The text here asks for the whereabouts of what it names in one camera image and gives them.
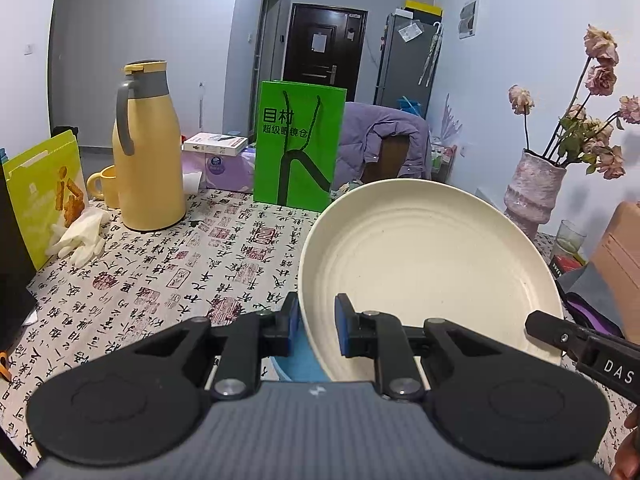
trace dark brown door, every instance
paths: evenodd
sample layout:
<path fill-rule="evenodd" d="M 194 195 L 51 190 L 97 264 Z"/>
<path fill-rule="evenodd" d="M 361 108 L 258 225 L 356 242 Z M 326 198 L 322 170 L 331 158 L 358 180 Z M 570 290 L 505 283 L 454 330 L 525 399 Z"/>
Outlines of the dark brown door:
<path fill-rule="evenodd" d="M 293 4 L 284 81 L 346 88 L 353 101 L 366 21 L 366 10 Z"/>

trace yellow thermos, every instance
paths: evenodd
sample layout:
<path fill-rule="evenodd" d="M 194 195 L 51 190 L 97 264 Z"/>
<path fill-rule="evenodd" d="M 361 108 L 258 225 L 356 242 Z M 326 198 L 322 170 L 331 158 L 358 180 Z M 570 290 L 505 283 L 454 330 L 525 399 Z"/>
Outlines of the yellow thermos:
<path fill-rule="evenodd" d="M 165 61 L 131 63 L 124 73 L 113 127 L 122 222 L 135 231 L 158 231 L 179 222 L 186 212 L 180 126 Z"/>

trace plate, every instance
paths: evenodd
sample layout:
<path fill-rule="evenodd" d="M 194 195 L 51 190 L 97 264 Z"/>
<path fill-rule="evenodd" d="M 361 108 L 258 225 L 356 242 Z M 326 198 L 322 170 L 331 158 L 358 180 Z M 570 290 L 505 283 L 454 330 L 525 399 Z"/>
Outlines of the plate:
<path fill-rule="evenodd" d="M 312 227 L 298 270 L 309 343 L 333 381 L 373 380 L 373 361 L 340 355 L 334 297 L 402 324 L 443 317 L 559 364 L 524 330 L 530 312 L 562 317 L 551 273 L 533 243 L 497 209 L 427 180 L 373 182 L 341 196 Z"/>

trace vase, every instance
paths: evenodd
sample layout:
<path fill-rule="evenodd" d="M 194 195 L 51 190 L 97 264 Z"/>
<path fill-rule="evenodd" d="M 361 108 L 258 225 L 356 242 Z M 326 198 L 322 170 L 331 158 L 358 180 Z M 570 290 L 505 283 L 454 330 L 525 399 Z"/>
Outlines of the vase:
<path fill-rule="evenodd" d="M 549 222 L 566 168 L 522 150 L 516 171 L 504 194 L 505 216 L 533 240 L 540 224 Z"/>

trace metal screw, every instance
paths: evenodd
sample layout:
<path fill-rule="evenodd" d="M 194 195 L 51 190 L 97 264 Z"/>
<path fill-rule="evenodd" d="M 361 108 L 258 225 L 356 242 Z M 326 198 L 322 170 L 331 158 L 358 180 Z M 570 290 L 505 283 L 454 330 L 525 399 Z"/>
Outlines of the metal screw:
<path fill-rule="evenodd" d="M 222 379 L 213 386 L 213 389 L 227 397 L 241 394 L 246 389 L 246 385 L 240 379 Z"/>
<path fill-rule="evenodd" d="M 409 377 L 403 377 L 401 379 L 394 379 L 389 383 L 389 387 L 393 393 L 400 395 L 411 395 L 420 389 L 420 383 L 415 379 Z"/>

